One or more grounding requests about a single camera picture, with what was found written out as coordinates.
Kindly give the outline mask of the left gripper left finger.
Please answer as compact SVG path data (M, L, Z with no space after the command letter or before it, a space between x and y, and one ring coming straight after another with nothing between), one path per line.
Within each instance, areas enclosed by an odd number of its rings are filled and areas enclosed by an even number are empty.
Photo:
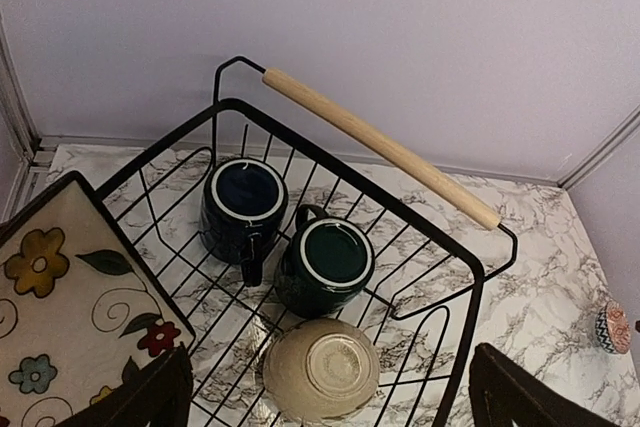
M103 400L64 420L73 426L186 426L193 373L187 349L164 352Z

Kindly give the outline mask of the blue zigzag patterned bowl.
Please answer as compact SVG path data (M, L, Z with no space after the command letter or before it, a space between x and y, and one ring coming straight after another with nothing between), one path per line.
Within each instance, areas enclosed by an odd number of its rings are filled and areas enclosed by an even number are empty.
M621 305L608 301L595 318L595 334L600 346L610 354L626 354L631 347L631 329Z

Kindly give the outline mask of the dark green mug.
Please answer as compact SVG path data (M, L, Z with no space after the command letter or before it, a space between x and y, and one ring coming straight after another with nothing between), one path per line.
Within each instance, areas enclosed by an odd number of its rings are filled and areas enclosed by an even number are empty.
M276 295L304 319L331 315L353 300L371 280L371 241L354 223L312 204L295 214L295 233L274 274Z

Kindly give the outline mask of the beige ceramic bowl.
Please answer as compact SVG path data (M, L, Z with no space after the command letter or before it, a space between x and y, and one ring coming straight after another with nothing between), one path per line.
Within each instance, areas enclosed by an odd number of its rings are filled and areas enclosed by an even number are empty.
M374 397L380 361L364 332L319 318L294 326L269 346L262 379L285 419L325 425L359 412Z

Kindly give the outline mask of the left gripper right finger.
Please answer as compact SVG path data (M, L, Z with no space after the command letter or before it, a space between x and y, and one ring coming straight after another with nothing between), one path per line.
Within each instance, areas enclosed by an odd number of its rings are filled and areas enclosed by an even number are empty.
M469 367L476 426L606 426L608 421L554 392L489 343Z

